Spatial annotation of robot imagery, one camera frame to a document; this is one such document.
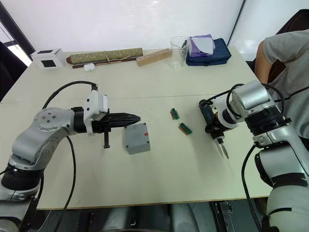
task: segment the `table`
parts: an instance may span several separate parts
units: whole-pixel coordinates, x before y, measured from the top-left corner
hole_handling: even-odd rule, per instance
[[[89,80],[108,94],[112,113],[136,114],[147,123],[151,151],[129,155],[123,128],[112,129],[109,149],[103,148],[103,134],[72,136],[77,180],[69,208],[245,198],[240,170],[252,135],[245,124],[225,133],[228,160],[204,132],[206,123],[197,107],[210,94],[255,79],[238,51],[229,49],[232,57],[226,65],[185,66],[180,72],[164,60],[143,67],[135,62],[98,66],[93,72],[70,66],[39,70],[31,64],[0,104],[0,170],[6,166],[14,139],[31,124],[49,95],[70,81]],[[88,86],[70,87],[50,106],[83,106],[89,92]],[[180,120],[171,119],[171,108],[177,109]],[[193,133],[183,134],[180,122]],[[267,196],[271,188],[260,179],[253,157],[246,168],[249,192],[252,197]],[[70,146],[64,140],[45,169],[38,209],[64,206],[72,169]]]

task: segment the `green terminal block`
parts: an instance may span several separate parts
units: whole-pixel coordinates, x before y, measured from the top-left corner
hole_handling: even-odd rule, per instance
[[[173,108],[173,109],[170,111],[170,115],[172,116],[172,119],[173,119],[173,120],[179,119],[179,115],[178,115],[177,111],[175,110],[175,108]]]
[[[192,133],[192,131],[184,123],[181,123],[178,128],[186,135],[189,135]]]

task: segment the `wooden holder with holes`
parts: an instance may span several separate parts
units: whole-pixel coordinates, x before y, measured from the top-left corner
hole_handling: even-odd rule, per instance
[[[146,56],[138,57],[136,58],[136,62],[137,62],[137,65],[141,67],[146,64],[150,64],[150,63],[168,58],[171,56],[171,54],[172,54],[171,50],[167,48],[167,49],[163,49],[158,52],[151,53]]]

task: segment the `white box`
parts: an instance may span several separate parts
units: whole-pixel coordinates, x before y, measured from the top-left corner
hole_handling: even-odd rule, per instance
[[[60,68],[67,64],[61,48],[35,51],[31,57],[40,69]]]

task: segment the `purple tissue box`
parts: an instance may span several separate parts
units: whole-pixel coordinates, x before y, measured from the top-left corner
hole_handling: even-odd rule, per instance
[[[211,56],[212,54],[209,53],[204,53],[202,51],[199,50],[199,48],[195,45],[195,43],[193,42],[192,38],[212,38],[212,36],[210,34],[208,35],[197,35],[197,36],[190,36],[189,40],[190,40],[190,44],[189,45],[189,56],[190,57],[206,57],[206,56]]]

